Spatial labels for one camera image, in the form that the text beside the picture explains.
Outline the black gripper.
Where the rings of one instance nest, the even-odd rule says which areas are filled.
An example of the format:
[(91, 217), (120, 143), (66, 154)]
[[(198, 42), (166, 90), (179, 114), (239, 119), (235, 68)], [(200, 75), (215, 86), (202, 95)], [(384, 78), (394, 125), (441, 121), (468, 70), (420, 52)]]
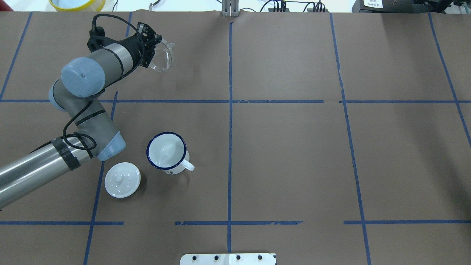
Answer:
[(163, 39), (161, 35), (143, 22), (138, 22), (137, 32), (121, 41), (121, 45), (128, 52), (121, 59), (124, 69), (132, 69), (137, 65), (148, 68), (155, 55), (156, 44), (162, 42)]

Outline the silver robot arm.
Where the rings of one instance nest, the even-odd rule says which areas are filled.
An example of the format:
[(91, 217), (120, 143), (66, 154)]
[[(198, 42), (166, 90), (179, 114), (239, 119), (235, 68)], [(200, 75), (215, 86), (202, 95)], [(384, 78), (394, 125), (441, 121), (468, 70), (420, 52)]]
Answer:
[(132, 28), (134, 35), (113, 40), (92, 23), (90, 54), (66, 64), (49, 90), (49, 102), (70, 120), (59, 137), (1, 168), (1, 208), (93, 158), (106, 161), (125, 149), (99, 96), (138, 67), (149, 67), (155, 48), (164, 41), (143, 22)]

